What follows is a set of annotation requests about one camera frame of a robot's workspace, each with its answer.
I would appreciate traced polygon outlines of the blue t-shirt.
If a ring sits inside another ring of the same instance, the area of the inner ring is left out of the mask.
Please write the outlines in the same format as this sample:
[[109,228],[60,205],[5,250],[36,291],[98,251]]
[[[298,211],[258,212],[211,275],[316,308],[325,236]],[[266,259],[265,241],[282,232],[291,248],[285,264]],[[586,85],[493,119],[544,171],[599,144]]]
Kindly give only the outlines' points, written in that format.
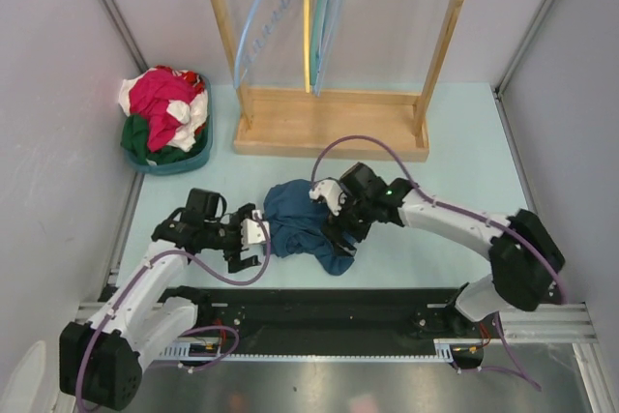
[[329,208],[310,199],[310,180],[295,179],[270,188],[264,199],[265,219],[270,226],[271,252],[286,258],[310,254],[331,276],[349,270],[354,258],[336,252],[321,230]]

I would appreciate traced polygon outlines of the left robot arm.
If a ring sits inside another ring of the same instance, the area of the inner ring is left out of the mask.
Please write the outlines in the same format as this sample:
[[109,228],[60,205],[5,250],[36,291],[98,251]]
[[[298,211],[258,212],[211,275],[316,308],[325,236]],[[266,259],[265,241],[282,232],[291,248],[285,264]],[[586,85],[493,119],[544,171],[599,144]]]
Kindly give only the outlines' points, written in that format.
[[252,203],[229,213],[217,192],[190,191],[184,206],[159,223],[151,243],[128,281],[85,322],[69,323],[59,338],[59,380],[62,393],[72,395],[80,412],[100,407],[120,411],[135,397],[144,372],[175,340],[210,333],[220,346],[213,359],[202,363],[176,362],[194,373],[219,363],[238,347],[241,336],[214,316],[207,292],[180,287],[164,299],[172,280],[195,264],[221,282],[241,286],[199,258],[202,251],[220,251],[230,273],[250,267],[266,268],[256,256],[242,257],[253,245],[270,243],[269,227]]

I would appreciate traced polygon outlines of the light blue wire hanger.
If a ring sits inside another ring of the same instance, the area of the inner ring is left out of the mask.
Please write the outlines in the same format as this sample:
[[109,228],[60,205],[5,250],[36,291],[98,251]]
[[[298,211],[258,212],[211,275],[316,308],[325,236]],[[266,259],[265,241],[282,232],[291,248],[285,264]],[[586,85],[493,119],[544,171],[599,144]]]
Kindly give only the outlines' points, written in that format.
[[311,88],[311,92],[315,97],[319,97],[323,89],[328,62],[331,57],[334,41],[339,28],[342,4],[343,0],[328,0],[318,79],[317,84]]

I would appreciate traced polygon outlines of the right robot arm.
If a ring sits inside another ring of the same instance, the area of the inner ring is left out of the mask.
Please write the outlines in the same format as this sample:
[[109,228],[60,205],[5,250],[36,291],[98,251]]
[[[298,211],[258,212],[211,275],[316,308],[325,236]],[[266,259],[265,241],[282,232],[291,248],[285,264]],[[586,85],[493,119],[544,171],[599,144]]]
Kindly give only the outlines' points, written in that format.
[[414,316],[422,331],[468,337],[498,311],[534,311],[541,303],[559,302],[551,287],[566,260],[531,211],[520,209],[511,216],[469,211],[422,193],[404,178],[386,184],[361,162],[338,179],[313,183],[309,198],[327,206],[322,231],[348,257],[380,222],[436,234],[489,262],[488,275],[465,283],[437,313]]

